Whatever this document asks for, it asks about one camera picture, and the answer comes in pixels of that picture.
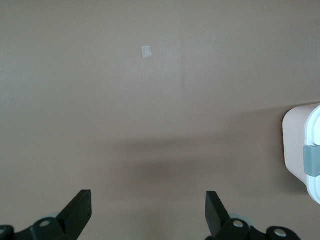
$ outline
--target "beige surface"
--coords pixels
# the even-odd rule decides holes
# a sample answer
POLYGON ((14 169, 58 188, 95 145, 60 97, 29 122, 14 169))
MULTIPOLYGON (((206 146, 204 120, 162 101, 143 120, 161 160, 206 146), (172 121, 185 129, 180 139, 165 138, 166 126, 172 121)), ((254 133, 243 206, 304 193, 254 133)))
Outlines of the beige surface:
POLYGON ((319 239, 282 119, 320 102, 320 1, 0 1, 0 223, 91 189, 82 240, 202 240, 205 192, 319 239), (152 57, 143 59, 142 46, 152 57))

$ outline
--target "gray latch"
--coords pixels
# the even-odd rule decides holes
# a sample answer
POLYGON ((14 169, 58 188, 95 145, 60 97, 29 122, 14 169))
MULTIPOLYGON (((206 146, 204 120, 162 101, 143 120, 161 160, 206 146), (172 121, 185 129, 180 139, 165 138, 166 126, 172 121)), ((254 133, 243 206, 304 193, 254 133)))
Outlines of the gray latch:
POLYGON ((320 146, 303 147, 304 172, 311 176, 320 176, 320 146))

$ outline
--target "silver screw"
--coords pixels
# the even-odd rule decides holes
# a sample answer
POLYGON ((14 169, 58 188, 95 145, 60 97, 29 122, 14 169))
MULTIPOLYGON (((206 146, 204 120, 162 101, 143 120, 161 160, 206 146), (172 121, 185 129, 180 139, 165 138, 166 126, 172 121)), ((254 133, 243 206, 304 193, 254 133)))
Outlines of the silver screw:
POLYGON ((233 225, 234 225, 235 227, 237 227, 237 228, 243 228, 243 227, 244 227, 244 224, 243 224, 241 221, 239 221, 239 220, 235 220, 235 221, 233 222, 233 225))
POLYGON ((285 238, 287 236, 286 232, 283 231, 282 229, 279 229, 279 228, 275 229, 274 233, 275 233, 275 235, 282 237, 282 238, 285 238))
POLYGON ((39 224, 39 226, 40 226, 41 228, 43 228, 43 227, 48 226, 49 224, 50 224, 50 221, 45 220, 45 221, 41 222, 41 223, 39 224))

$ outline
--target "plastic food container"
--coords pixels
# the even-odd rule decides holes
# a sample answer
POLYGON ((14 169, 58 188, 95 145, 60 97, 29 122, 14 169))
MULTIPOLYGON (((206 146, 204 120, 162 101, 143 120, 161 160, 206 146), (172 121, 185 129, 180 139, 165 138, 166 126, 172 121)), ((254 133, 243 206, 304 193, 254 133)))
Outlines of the plastic food container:
POLYGON ((320 103, 291 109, 282 127, 285 165, 320 204, 320 103))

